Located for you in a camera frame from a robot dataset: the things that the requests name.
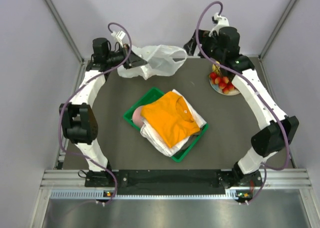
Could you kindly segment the white printed plastic bag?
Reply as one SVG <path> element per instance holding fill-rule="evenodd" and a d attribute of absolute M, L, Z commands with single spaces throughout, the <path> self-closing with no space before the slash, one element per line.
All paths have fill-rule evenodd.
<path fill-rule="evenodd" d="M 132 51 L 147 61 L 147 64 L 130 69 L 120 66 L 117 69 L 120 77 L 140 76 L 145 80 L 152 76 L 170 77 L 177 72 L 188 57 L 183 48 L 171 45 L 149 45 L 142 48 L 133 46 Z"/>

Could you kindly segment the red cherry bunch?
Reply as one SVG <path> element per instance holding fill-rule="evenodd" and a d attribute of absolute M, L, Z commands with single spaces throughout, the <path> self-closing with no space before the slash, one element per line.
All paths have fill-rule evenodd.
<path fill-rule="evenodd" d="M 214 72 L 209 74 L 209 79 L 213 80 L 214 84 L 217 84 L 221 90 L 226 90 L 227 83 L 231 82 L 227 76 L 220 76 Z"/>

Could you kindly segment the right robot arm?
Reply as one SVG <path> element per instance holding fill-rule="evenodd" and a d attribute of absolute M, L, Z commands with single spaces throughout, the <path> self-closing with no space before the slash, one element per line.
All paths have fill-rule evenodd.
<path fill-rule="evenodd" d="M 282 149 L 290 151 L 299 126 L 296 116 L 288 116 L 274 102 L 259 79 L 254 64 L 249 57 L 240 53 L 240 34 L 231 26 L 223 27 L 210 34 L 208 30 L 197 29 L 183 46 L 187 54 L 214 61 L 222 75 L 241 93 L 251 108 L 260 131 L 251 138 L 251 147 L 243 158 L 237 161 L 226 187 L 245 186 L 258 174 L 261 165 Z"/>

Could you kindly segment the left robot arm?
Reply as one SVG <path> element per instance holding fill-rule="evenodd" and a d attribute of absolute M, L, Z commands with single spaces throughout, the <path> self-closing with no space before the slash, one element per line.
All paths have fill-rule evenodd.
<path fill-rule="evenodd" d="M 113 69 L 137 68 L 147 61 L 135 54 L 128 43 L 123 43 L 122 38 L 116 39 L 114 47 L 106 38 L 95 38 L 92 48 L 83 81 L 74 95 L 60 105 L 59 114 L 63 136 L 80 150 L 79 155 L 87 161 L 89 171 L 97 173 L 97 182 L 106 187 L 113 182 L 114 175 L 106 169 L 109 161 L 97 139 L 99 127 L 92 106 Z"/>

